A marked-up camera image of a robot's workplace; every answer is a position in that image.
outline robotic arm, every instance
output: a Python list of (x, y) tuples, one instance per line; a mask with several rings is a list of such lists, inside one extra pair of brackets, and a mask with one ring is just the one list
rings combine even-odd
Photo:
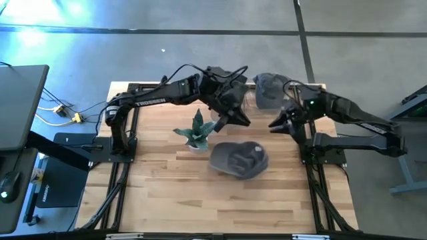
[(127, 153), (128, 138), (123, 123), (129, 111), (136, 107), (162, 103), (188, 105), (199, 99), (219, 114), (216, 132), (225, 124), (249, 126), (250, 121), (240, 107), (249, 89), (245, 85), (247, 78), (238, 74), (220, 77), (226, 73), (230, 74), (219, 67), (208, 67), (201, 74), (170, 84), (163, 84), (166, 80), (163, 78), (154, 89), (117, 94), (105, 110), (105, 123), (111, 127), (111, 154)]
[[(331, 149), (367, 149), (383, 155), (398, 157), (406, 154), (400, 126), (381, 119), (359, 108), (353, 101), (329, 93), (320, 86), (298, 85), (300, 99), (285, 100), (279, 117), (270, 123), (272, 133), (290, 134), (297, 143), (304, 143), (316, 154), (324, 155)], [(305, 136), (304, 125), (310, 120), (328, 116), (344, 124), (356, 124), (377, 135), (373, 137), (331, 137), (316, 133)]]

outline concrete floor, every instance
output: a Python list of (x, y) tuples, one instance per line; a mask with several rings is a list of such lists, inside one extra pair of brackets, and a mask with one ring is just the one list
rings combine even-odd
[[(423, 0), (300, 0), (307, 31), (425, 32)], [(297, 31), (292, 0), (11, 0), (0, 24), (116, 29)], [(111, 81), (158, 81), (183, 63), (236, 69), (249, 65), (248, 77), (261, 72), (307, 82), (299, 36), (138, 35), (0, 32), (0, 61), (13, 65), (48, 64), (46, 88), (84, 109), (105, 99)], [(426, 84), (425, 38), (308, 37), (316, 83), (385, 116), (405, 96)], [(191, 69), (178, 76), (192, 74)], [(41, 102), (42, 106), (53, 106)], [(87, 114), (96, 114), (92, 109)], [(47, 120), (63, 119), (40, 112)], [(336, 124), (339, 133), (369, 134)], [(422, 159), (427, 135), (422, 123), (405, 124), (416, 180), (427, 180)], [(93, 124), (50, 127), (34, 120), (33, 130), (52, 139), (56, 132), (92, 133)], [(350, 189), (360, 229), (367, 233), (425, 239), (427, 191), (391, 196), (403, 184), (397, 159), (367, 151), (346, 151)], [(37, 209), (40, 224), (20, 224), (14, 235), (64, 231), (75, 208)], [(59, 216), (66, 216), (58, 222)]]

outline black mouse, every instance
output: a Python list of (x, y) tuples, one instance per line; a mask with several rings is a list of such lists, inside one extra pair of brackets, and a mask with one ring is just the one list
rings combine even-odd
[(0, 200), (3, 203), (11, 203), (18, 197), (20, 181), (19, 171), (10, 171), (0, 180)]

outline green leaf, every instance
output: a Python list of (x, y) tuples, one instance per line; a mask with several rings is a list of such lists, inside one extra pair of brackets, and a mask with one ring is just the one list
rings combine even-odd
[(199, 138), (203, 137), (203, 135), (194, 135), (193, 134), (192, 137), (193, 137), (194, 140), (198, 140)]
[(199, 124), (199, 127), (203, 125), (203, 116), (200, 113), (200, 109), (195, 113), (194, 120)]
[(200, 149), (207, 149), (207, 141), (206, 138), (201, 139), (199, 141), (194, 141), (195, 145)]
[(216, 122), (210, 121), (200, 127), (201, 135), (207, 137), (215, 128)]
[(196, 119), (193, 119), (193, 134), (194, 135), (200, 135), (200, 127), (201, 127), (201, 124), (199, 124)]
[(173, 131), (178, 135), (193, 139), (193, 130), (191, 129), (174, 129)]
[(195, 144), (194, 140), (188, 139), (187, 143), (185, 143), (186, 145), (192, 146), (192, 147), (197, 147), (197, 145)]

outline wooden tabletop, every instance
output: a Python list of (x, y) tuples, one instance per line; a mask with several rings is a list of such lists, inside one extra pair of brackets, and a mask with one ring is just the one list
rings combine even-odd
[[(127, 85), (128, 82), (111, 83), (108, 99), (126, 91)], [(212, 133), (208, 138), (209, 151), (197, 155), (184, 145), (184, 137), (172, 131), (191, 127), (197, 109), (205, 121), (211, 119), (211, 111), (199, 101), (186, 106), (161, 104), (139, 110), (138, 148), (129, 172), (120, 231), (314, 233), (307, 174), (300, 163), (298, 146), (289, 135), (269, 133), (268, 124), (277, 113), (257, 109), (254, 93), (249, 92), (243, 109), (251, 125), (227, 125), (219, 133)], [(316, 129), (336, 134), (334, 122), (327, 117), (316, 121)], [(111, 136), (104, 122), (100, 135)], [(260, 143), (269, 155), (269, 167), (249, 181), (238, 181), (210, 169), (208, 159), (212, 148), (225, 141)], [(357, 228), (344, 172), (334, 165), (325, 165), (324, 169), (332, 203)], [(90, 171), (76, 227), (87, 223), (105, 199), (110, 173), (111, 163), (102, 163)], [(322, 204), (320, 209), (326, 225)]]

